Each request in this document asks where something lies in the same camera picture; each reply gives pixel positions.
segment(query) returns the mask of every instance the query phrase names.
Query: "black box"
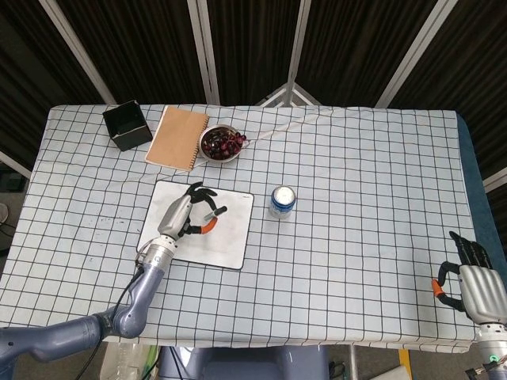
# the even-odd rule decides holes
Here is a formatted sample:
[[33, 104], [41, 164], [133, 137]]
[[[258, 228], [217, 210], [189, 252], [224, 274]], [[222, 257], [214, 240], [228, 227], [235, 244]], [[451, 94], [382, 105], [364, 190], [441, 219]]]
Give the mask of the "black box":
[[109, 137], [122, 151], [153, 139], [137, 101], [129, 101], [102, 115]]

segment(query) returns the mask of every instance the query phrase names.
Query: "can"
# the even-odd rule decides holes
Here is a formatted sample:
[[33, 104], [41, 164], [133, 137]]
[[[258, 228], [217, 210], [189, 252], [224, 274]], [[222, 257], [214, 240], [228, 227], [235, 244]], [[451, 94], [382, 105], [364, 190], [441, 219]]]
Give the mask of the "can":
[[278, 219], [287, 218], [295, 205], [295, 192], [288, 186], [278, 186], [271, 193], [269, 211]]

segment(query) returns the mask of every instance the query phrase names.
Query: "table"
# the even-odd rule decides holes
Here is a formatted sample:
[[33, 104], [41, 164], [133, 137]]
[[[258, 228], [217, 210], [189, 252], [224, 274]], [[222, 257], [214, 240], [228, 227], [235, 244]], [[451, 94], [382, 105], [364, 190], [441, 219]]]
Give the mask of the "table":
[[[163, 107], [142, 107], [152, 131]], [[2, 325], [50, 325], [114, 305], [155, 182], [204, 179], [255, 196], [244, 265], [175, 260], [139, 341], [468, 349], [472, 323], [435, 303], [430, 284], [441, 262], [459, 262], [448, 231], [475, 239], [455, 112], [181, 107], [244, 131], [251, 145], [238, 160], [199, 158], [179, 172], [144, 162], [149, 144], [120, 152], [106, 106], [50, 111], [0, 279]], [[268, 201], [280, 183], [298, 202], [278, 222]], [[459, 296], [457, 280], [445, 290]]]

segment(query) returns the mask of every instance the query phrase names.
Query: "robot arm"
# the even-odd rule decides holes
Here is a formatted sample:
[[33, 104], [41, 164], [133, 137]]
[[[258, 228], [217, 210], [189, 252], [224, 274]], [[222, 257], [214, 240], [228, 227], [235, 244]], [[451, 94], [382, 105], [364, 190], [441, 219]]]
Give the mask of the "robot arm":
[[[497, 271], [491, 268], [484, 248], [451, 232], [463, 265], [445, 261], [432, 281], [433, 294], [446, 306], [466, 315], [478, 325], [477, 342], [482, 367], [467, 370], [470, 380], [487, 372], [490, 380], [507, 380], [507, 293]], [[447, 274], [458, 276], [462, 299], [442, 290]]]
[[[130, 305], [116, 305], [102, 313], [48, 327], [0, 329], [0, 378], [9, 378], [15, 359], [26, 352], [39, 361], [47, 362], [94, 347], [106, 336], [139, 336], [146, 326], [148, 308], [158, 285], [173, 259], [174, 243], [184, 234], [209, 232], [215, 226], [217, 216], [227, 210], [226, 207], [216, 207], [211, 198], [216, 193], [200, 186], [202, 182], [191, 185], [181, 198], [169, 206], [158, 226], [160, 237], [149, 241], [140, 250], [138, 259], [139, 256], [143, 259], [136, 259], [138, 270], [128, 286]], [[191, 226], [193, 204], [201, 201], [210, 205], [211, 220], [206, 226]]]

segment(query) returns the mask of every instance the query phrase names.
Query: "orange fingertip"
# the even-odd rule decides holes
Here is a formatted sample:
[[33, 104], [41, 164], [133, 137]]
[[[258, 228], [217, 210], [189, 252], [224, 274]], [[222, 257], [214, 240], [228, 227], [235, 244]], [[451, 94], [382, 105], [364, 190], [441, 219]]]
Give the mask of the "orange fingertip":
[[445, 292], [442, 290], [442, 287], [440, 286], [440, 284], [438, 283], [438, 281], [436, 279], [433, 279], [431, 281], [431, 287], [433, 288], [433, 295], [435, 297], [445, 294]]
[[209, 231], [213, 230], [213, 227], [215, 227], [216, 222], [218, 221], [218, 218], [213, 218], [209, 221], [209, 223], [206, 226], [202, 226], [200, 228], [200, 232], [202, 234], [207, 234]]

